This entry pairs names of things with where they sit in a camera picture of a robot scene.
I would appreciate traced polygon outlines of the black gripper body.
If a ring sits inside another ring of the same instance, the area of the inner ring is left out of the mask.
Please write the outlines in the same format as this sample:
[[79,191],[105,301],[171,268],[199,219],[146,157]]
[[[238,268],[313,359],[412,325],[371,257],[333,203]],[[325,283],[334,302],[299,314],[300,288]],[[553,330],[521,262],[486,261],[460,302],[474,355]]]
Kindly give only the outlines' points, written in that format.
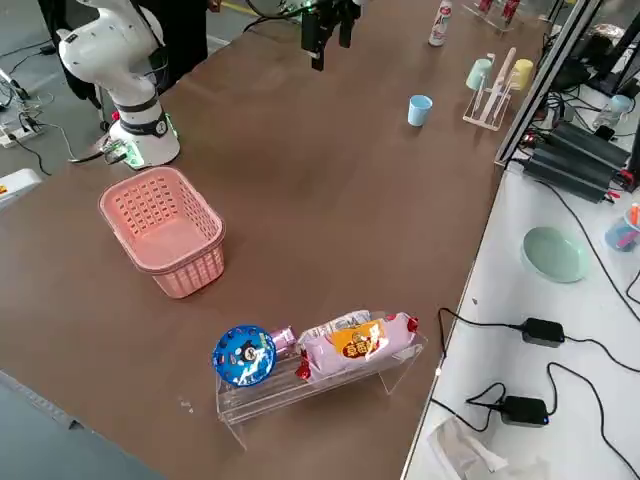
[[361,14],[361,2],[352,0],[307,0],[300,2],[302,13],[311,13],[320,9],[331,11],[352,11],[354,15]]

